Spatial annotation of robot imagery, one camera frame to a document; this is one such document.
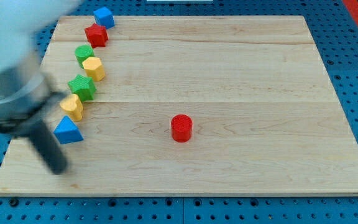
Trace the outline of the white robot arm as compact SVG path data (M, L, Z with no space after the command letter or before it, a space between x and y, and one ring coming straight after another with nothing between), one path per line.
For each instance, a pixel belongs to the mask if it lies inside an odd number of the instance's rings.
M0 1L0 133L29 138L53 174L68 161L44 116L65 97L54 90L34 52L34 34L68 14L80 0Z

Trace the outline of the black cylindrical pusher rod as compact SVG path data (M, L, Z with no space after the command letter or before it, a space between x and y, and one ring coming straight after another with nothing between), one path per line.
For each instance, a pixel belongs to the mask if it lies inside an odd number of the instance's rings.
M66 171L68 160L43 120L31 126L28 137L53 174L59 175Z

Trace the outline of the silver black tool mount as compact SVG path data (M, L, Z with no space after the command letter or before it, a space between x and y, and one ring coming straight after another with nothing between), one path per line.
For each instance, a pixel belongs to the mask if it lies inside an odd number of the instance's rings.
M36 124L66 97L53 89L48 74L40 69L35 54L0 71L0 133L30 135Z

